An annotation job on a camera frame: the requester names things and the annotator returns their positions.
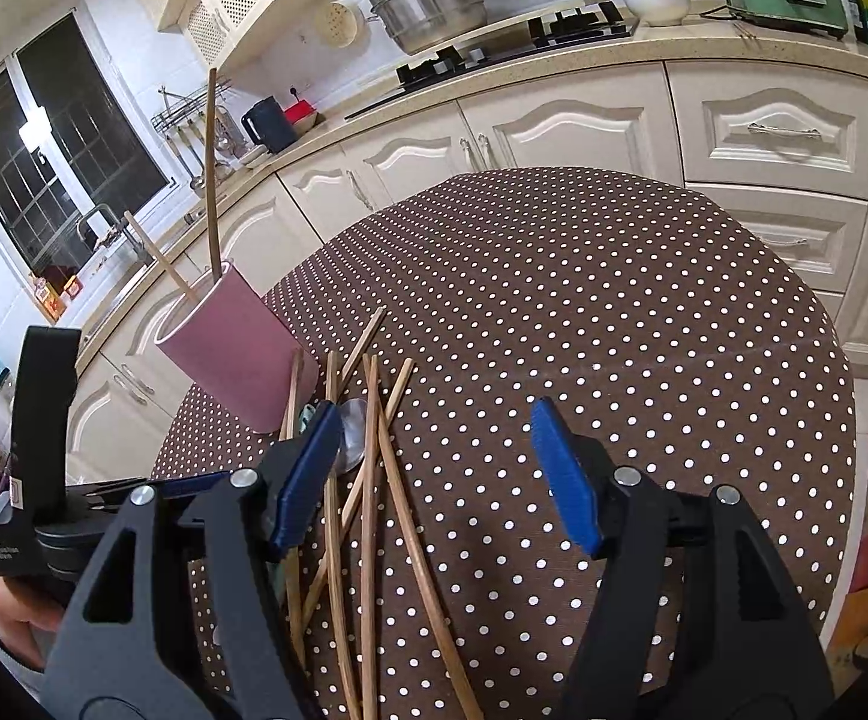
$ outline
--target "brown tablecloth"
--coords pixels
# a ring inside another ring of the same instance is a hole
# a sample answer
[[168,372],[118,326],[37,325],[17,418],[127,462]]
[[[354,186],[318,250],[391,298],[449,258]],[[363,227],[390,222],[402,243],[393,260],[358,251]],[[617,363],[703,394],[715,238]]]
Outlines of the brown tablecloth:
[[[528,411],[555,398],[571,428],[669,488],[742,490],[814,623],[824,619],[853,489],[852,381],[821,303],[701,194],[616,172],[461,175],[355,224],[277,285],[269,304],[320,359],[370,314],[385,386],[418,362],[394,420],[413,509],[488,718],[555,707],[602,565],[566,540],[533,458]],[[363,394],[355,374],[349,389]],[[269,439],[192,388],[159,477],[237,469]],[[378,535],[381,716],[461,717],[387,493]],[[359,522],[344,546],[359,638]],[[322,520],[302,549],[306,581]],[[645,689],[666,679],[680,605],[672,554]],[[205,572],[192,587],[208,670]],[[346,715],[326,593],[307,635],[325,714]],[[358,652],[358,643],[353,645]]]

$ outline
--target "metal screw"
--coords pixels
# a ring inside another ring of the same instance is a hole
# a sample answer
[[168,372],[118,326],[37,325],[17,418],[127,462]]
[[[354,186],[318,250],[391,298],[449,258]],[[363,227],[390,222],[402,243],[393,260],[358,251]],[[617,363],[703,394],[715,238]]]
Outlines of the metal screw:
[[632,466],[620,466],[614,471],[614,481],[626,488],[635,488],[640,484],[640,471]]
[[740,503],[740,490],[730,487],[730,485],[720,485],[717,488],[717,500],[728,506],[738,504]]
[[230,483],[235,488],[248,488],[257,481],[257,471],[254,469],[238,469],[230,474]]
[[130,503],[134,506],[144,506],[154,499],[154,488],[150,485],[140,485],[139,488],[130,490]]

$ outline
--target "pink cup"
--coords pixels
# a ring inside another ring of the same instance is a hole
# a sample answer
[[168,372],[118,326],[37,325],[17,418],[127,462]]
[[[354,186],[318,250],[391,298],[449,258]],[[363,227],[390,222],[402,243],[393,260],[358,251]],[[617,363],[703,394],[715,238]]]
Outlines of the pink cup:
[[224,261],[216,284],[208,271],[191,289],[200,302],[194,305],[181,295],[154,343],[250,429],[279,430],[290,395],[293,353],[303,351],[298,403],[314,394],[317,361],[232,263]]

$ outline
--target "kettle handle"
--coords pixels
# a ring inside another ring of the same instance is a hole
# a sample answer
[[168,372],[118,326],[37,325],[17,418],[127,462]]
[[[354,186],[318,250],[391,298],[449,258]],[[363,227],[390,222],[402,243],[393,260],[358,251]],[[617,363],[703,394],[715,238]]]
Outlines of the kettle handle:
[[250,119],[250,111],[241,117],[241,124],[244,125],[244,129],[250,135],[250,140],[254,142],[254,146],[260,146],[263,141],[261,141],[260,135],[257,134],[257,130],[254,128],[253,119]]

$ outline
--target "human hand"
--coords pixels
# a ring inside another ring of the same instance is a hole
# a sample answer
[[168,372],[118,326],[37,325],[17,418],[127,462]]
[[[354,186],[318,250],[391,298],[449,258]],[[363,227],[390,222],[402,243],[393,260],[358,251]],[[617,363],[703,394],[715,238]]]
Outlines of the human hand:
[[32,627],[56,632],[63,607],[24,581],[0,577],[0,641],[5,650],[25,666],[44,670],[44,656],[34,640]]

